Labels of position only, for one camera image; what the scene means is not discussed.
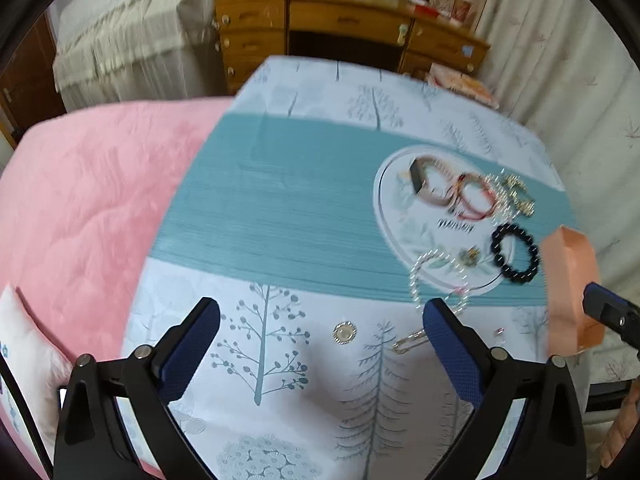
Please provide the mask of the right hand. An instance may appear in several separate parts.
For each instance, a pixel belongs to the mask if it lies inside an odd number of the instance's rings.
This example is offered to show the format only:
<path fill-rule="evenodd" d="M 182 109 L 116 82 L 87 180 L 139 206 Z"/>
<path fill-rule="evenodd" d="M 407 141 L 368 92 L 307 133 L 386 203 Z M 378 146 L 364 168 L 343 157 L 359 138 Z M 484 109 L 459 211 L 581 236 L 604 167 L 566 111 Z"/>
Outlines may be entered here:
<path fill-rule="evenodd" d="M 600 465 L 608 467 L 620 454 L 620 451 L 637 426 L 639 420 L 639 379 L 636 378 L 630 387 L 623 404 L 620 407 L 616 419 L 608 430 L 602 445 L 600 446 Z"/>

